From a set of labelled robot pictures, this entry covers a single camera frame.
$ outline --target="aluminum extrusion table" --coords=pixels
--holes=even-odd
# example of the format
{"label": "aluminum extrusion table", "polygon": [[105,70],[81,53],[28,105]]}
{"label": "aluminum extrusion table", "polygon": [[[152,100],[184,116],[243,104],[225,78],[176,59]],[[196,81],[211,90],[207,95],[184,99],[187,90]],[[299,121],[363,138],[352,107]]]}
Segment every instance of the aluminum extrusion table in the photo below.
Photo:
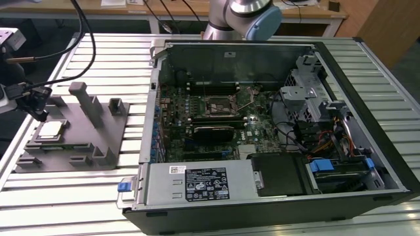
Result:
{"label": "aluminum extrusion table", "polygon": [[[151,75],[149,46],[153,39],[200,39],[197,35],[96,34],[97,57],[92,69],[77,81],[100,101],[120,97],[131,103],[120,151],[112,171],[11,174],[23,146],[37,122],[28,116],[0,161],[0,236],[144,235],[116,207],[117,183],[136,175],[145,102]],[[352,38],[273,37],[283,41],[323,41],[364,99],[387,135],[420,178],[420,106],[391,75],[364,43]],[[91,60],[91,41],[83,42],[60,59],[51,80],[76,75]],[[53,94],[67,102],[71,82]],[[331,84],[337,98],[337,88]],[[124,201],[133,195],[124,193]],[[351,220],[224,230],[188,235],[419,235],[420,198],[384,206]]]}

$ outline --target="red cable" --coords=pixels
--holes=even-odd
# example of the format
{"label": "red cable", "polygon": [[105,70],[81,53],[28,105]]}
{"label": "red cable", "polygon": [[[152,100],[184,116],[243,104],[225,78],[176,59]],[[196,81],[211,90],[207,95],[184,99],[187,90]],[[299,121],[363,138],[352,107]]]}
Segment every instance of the red cable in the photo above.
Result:
{"label": "red cable", "polygon": [[324,134],[327,134],[327,133],[332,133],[332,131],[328,130],[328,131],[323,131],[323,132],[320,133],[320,136],[319,136],[319,138],[317,138],[317,139],[319,139],[317,145],[321,144],[321,138],[323,138]]}

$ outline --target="warning label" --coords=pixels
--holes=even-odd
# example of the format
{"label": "warning label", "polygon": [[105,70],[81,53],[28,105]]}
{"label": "warning label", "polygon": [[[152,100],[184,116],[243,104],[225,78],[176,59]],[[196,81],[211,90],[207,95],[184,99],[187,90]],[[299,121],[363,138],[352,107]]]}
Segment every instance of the warning label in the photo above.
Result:
{"label": "warning label", "polygon": [[229,199],[225,168],[185,170],[185,192],[189,202]]}

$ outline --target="cable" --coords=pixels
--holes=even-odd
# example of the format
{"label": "cable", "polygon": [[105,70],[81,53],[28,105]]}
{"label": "cable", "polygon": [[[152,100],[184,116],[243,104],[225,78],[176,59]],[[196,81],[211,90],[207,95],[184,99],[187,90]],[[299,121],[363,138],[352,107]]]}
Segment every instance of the cable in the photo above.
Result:
{"label": "cable", "polygon": [[195,14],[195,16],[196,16],[196,18],[197,18],[197,21],[200,22],[200,24],[201,24],[201,26],[203,26],[203,28],[204,28],[204,30],[205,30],[205,25],[203,24],[203,22],[201,22],[201,20],[200,20],[200,18],[199,18],[199,16],[197,16],[195,10],[192,9],[191,5],[188,4],[188,2],[187,2],[185,0],[183,0],[183,2],[185,3],[187,7],[189,8],[192,14]]}
{"label": "cable", "polygon": [[33,89],[33,88],[37,88],[37,87],[41,87],[41,86],[45,86],[45,85],[52,85],[52,84],[56,84],[56,83],[60,83],[60,82],[65,82],[65,81],[69,81],[69,80],[75,80],[77,78],[80,78],[85,73],[87,71],[91,69],[92,65],[93,65],[93,62],[95,62],[95,59],[96,59],[96,42],[95,42],[95,37],[93,37],[93,32],[92,32],[92,28],[91,28],[91,25],[87,21],[87,18],[85,18],[85,15],[84,15],[84,12],[79,6],[79,3],[76,0],[71,0],[73,6],[75,6],[75,9],[76,9],[76,12],[79,13],[79,15],[81,16],[81,19],[85,23],[85,27],[87,27],[87,31],[91,35],[91,40],[92,40],[92,50],[93,50],[93,53],[92,53],[92,59],[91,59],[91,62],[89,64],[87,65],[87,67],[84,68],[84,70],[80,72],[79,75],[76,76],[72,76],[72,77],[68,77],[68,78],[63,78],[60,80],[52,80],[52,81],[47,81],[47,82],[43,82],[43,83],[37,83],[37,84],[33,84],[33,85],[29,85],[25,87],[25,91]]}
{"label": "cable", "polygon": [[0,138],[0,142],[12,142],[12,139],[9,139],[9,138]]}
{"label": "cable", "polygon": [[292,4],[288,4],[284,0],[281,2],[288,5],[288,6],[296,6],[299,9],[299,23],[301,23],[301,13],[300,13],[300,7],[301,6],[308,6],[308,4],[296,4],[295,2],[291,1]]}
{"label": "cable", "polygon": [[11,58],[11,59],[7,59],[7,63],[25,63],[25,62],[35,62],[35,61],[40,61],[40,60],[47,60],[47,59],[51,59],[51,58],[55,58],[55,57],[59,57],[61,55],[64,55],[65,53],[68,53],[76,46],[77,44],[80,43],[81,39],[83,39],[83,35],[84,35],[84,32],[83,32],[83,18],[81,18],[81,15],[80,15],[80,12],[76,11],[77,13],[77,18],[79,18],[79,36],[76,38],[76,41],[73,42],[73,44],[67,48],[64,49],[61,52],[57,52],[55,54],[51,54],[51,55],[47,55],[47,56],[41,56],[41,57],[28,57],[28,58]]}
{"label": "cable", "polygon": [[149,9],[149,12],[152,13],[152,15],[155,16],[159,24],[165,28],[165,24],[161,22],[161,20],[157,18],[152,8],[149,7],[149,3],[148,3],[149,0],[144,0],[144,5],[147,6],[147,8]]}
{"label": "cable", "polygon": [[163,5],[164,5],[164,8],[165,8],[165,10],[167,10],[167,12],[168,12],[168,15],[171,16],[171,19],[172,19],[172,22],[173,22],[176,31],[177,31],[179,34],[181,34],[181,31],[179,30],[179,27],[177,27],[177,23],[176,23],[176,21],[175,21],[175,19],[173,19],[173,16],[172,16],[171,12],[169,12],[169,9],[167,8],[167,5],[165,5],[165,3],[164,3],[164,0],[160,0],[160,2],[161,2]]}

